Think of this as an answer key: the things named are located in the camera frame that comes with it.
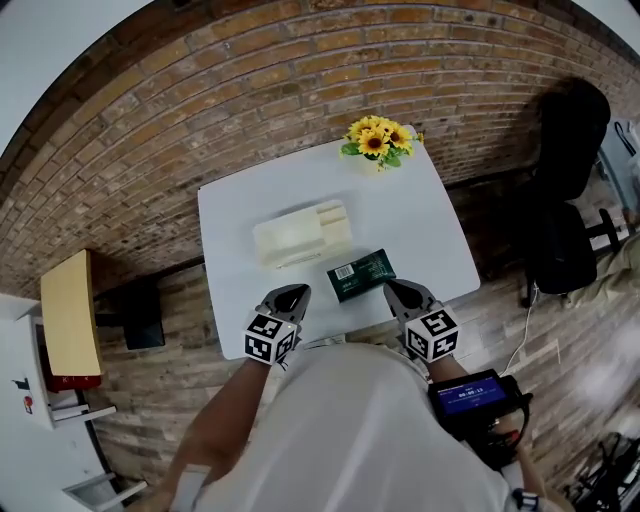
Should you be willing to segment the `person's left forearm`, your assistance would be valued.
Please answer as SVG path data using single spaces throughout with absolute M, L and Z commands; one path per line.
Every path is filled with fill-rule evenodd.
M 154 492 L 154 512 L 168 512 L 187 466 L 206 467 L 205 484 L 233 469 L 248 443 L 270 370 L 261 362 L 246 360 L 196 415 Z

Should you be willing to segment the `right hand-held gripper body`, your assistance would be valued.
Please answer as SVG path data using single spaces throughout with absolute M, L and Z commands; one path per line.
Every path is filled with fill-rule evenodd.
M 458 318 L 450 306 L 444 306 L 406 322 L 404 346 L 423 362 L 435 362 L 454 352 L 459 331 Z

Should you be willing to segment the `yellow sunflowers in white pot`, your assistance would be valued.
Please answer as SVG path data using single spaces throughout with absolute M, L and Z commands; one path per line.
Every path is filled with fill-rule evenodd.
M 424 134 L 387 117 L 368 115 L 350 124 L 340 147 L 340 156 L 361 157 L 368 173 L 398 169 L 415 148 L 424 144 Z

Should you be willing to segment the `grey desk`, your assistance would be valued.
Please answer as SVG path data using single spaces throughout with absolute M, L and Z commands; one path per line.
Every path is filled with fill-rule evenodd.
M 598 155 L 622 207 L 640 215 L 640 123 L 613 117 Z

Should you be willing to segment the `dark green packet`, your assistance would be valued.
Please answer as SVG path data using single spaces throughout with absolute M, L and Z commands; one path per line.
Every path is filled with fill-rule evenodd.
M 339 303 L 359 297 L 396 278 L 384 249 L 379 249 L 327 272 Z

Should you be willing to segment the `white cabinet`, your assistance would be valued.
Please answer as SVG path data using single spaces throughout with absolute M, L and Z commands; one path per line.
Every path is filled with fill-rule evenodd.
M 37 301 L 0 293 L 0 512 L 124 512 L 146 485 L 119 489 L 90 431 L 114 410 L 47 392 L 38 313 Z

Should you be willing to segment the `white folding table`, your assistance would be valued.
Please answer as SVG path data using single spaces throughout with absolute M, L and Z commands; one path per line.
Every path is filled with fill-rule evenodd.
M 254 227 L 327 200 L 338 199 L 351 224 L 353 248 L 322 262 L 268 270 L 257 258 Z M 249 313 L 272 289 L 311 287 L 302 324 L 306 341 L 368 328 L 390 319 L 374 290 L 340 302 L 328 271 L 384 250 L 398 277 L 426 286 L 447 302 L 478 289 L 467 240 L 426 149 L 416 145 L 397 169 L 370 172 L 363 158 L 344 156 L 331 142 L 236 172 L 198 193 L 205 269 L 222 354 L 244 354 Z

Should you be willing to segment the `yellow wooden side table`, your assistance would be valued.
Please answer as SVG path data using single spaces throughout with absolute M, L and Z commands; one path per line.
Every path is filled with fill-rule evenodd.
M 55 376 L 100 376 L 90 253 L 82 250 L 41 277 L 41 309 Z

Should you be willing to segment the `person's right forearm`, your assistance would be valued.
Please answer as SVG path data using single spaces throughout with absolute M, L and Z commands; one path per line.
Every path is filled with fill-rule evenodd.
M 453 356 L 445 356 L 433 363 L 427 364 L 429 376 L 434 383 L 464 377 L 466 370 L 454 359 Z M 575 512 L 573 506 L 560 494 L 548 487 L 539 471 L 536 469 L 523 442 L 515 448 L 515 459 L 522 472 L 523 488 L 534 493 L 550 503 L 547 512 Z

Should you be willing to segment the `black bin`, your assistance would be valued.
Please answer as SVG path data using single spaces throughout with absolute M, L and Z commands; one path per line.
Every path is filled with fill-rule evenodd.
M 128 350 L 143 350 L 165 345 L 162 312 L 157 293 L 127 297 L 123 302 L 121 314 Z

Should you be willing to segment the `black wrist-mounted screen device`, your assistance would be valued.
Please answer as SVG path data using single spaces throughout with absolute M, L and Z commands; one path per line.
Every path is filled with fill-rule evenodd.
M 523 393 L 513 376 L 485 370 L 431 384 L 428 396 L 444 430 L 487 466 L 498 471 L 514 461 L 533 395 Z

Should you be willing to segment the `black metal stand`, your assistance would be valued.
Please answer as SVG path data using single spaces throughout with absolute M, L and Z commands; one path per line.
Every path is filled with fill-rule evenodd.
M 600 440 L 563 494 L 576 512 L 640 512 L 640 437 Z

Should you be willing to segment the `person's white shirt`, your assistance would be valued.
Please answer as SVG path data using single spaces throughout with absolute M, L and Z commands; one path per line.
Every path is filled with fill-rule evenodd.
M 368 344 L 301 351 L 194 512 L 513 512 L 501 474 L 436 420 L 424 379 Z

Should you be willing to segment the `cream plastic organizer box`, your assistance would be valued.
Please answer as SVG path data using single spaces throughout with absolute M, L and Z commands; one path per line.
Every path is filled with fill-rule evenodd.
M 276 270 L 324 261 L 353 248 L 346 207 L 337 199 L 257 224 L 253 237 L 261 266 Z

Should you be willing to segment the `red box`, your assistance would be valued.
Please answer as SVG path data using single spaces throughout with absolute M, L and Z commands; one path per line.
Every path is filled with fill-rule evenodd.
M 102 383 L 101 376 L 48 376 L 45 378 L 49 392 L 59 393 L 68 390 L 88 390 L 98 388 Z

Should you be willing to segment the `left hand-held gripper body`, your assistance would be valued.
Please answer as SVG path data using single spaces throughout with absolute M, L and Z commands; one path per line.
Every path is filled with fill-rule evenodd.
M 272 366 L 284 361 L 298 342 L 299 326 L 265 313 L 252 313 L 243 330 L 244 355 Z

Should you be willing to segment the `black office chair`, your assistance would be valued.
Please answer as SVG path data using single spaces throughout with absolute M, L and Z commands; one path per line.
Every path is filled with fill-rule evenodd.
M 593 283 L 597 276 L 591 239 L 607 235 L 621 248 L 611 217 L 585 226 L 571 202 L 584 192 L 604 141 L 611 109 L 605 95 L 582 78 L 568 78 L 544 94 L 539 103 L 540 153 L 532 177 L 514 196 L 517 222 L 514 245 L 525 264 L 529 309 L 534 291 L 566 297 Z

